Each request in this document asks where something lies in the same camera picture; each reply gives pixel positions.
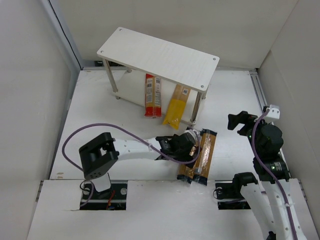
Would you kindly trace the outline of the black-ended spaghetti bag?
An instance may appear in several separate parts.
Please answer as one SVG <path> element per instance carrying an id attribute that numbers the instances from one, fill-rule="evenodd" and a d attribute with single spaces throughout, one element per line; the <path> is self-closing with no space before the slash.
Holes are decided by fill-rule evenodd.
<path id="1" fill-rule="evenodd" d="M 202 167 L 201 167 L 201 157 L 202 157 L 202 135 L 201 141 L 199 143 L 196 142 L 195 147 L 191 150 L 191 156 L 195 157 L 198 153 L 198 158 L 195 162 L 190 164 L 180 164 L 177 172 L 177 179 L 188 184 L 192 182 L 200 181 Z"/>
<path id="2" fill-rule="evenodd" d="M 193 166 L 192 180 L 207 186 L 217 133 L 210 129 L 203 128 L 200 132 L 200 136 L 201 150 L 198 159 Z"/>

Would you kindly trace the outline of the yellow spaghetti bag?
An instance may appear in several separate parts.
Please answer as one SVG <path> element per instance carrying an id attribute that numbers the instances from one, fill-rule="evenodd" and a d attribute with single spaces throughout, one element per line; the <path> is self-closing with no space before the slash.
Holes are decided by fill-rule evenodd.
<path id="1" fill-rule="evenodd" d="M 169 102 L 163 125 L 169 125 L 175 130 L 179 129 L 182 116 L 187 105 L 191 89 L 182 85 L 176 85 Z"/>

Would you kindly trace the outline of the red spaghetti bag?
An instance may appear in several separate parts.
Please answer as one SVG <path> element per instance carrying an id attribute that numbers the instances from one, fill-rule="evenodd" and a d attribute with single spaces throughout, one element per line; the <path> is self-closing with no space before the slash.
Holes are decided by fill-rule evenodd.
<path id="1" fill-rule="evenodd" d="M 161 79 L 147 73 L 145 75 L 145 117 L 160 118 L 162 116 L 161 90 Z"/>

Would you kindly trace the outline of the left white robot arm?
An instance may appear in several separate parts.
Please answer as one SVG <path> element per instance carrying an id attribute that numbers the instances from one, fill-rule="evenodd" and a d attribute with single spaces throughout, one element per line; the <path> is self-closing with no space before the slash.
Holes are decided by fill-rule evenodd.
<path id="1" fill-rule="evenodd" d="M 79 149 L 84 179 L 92 182 L 93 189 L 103 193 L 111 188 L 108 171 L 119 161 L 170 160 L 180 164 L 192 164 L 200 154 L 200 136 L 186 130 L 183 134 L 157 136 L 150 139 L 114 139 L 104 132 Z"/>

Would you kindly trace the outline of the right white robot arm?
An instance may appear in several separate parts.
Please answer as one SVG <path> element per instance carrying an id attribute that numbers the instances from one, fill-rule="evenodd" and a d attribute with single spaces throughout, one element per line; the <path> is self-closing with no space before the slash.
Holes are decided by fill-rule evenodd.
<path id="1" fill-rule="evenodd" d="M 235 174 L 232 190 L 248 203 L 265 240 L 304 240 L 290 193 L 290 173 L 280 155 L 283 133 L 272 124 L 279 118 L 274 107 L 266 107 L 261 116 L 246 111 L 228 115 L 228 130 L 243 125 L 237 133 L 250 143 L 256 172 Z"/>

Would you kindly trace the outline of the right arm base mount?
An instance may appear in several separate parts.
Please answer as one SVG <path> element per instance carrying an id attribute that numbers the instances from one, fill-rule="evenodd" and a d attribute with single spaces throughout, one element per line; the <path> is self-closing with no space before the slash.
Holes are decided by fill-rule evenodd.
<path id="1" fill-rule="evenodd" d="M 231 181 L 216 181 L 212 193 L 219 210 L 250 210 L 244 197 L 234 189 Z"/>

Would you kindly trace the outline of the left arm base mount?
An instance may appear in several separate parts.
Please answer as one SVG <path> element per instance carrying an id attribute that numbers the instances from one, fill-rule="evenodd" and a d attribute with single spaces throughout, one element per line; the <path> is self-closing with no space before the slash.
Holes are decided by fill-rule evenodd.
<path id="1" fill-rule="evenodd" d="M 112 181 L 111 187 L 103 192 L 93 190 L 89 182 L 80 185 L 79 209 L 83 211 L 125 211 L 127 208 L 127 181 Z"/>

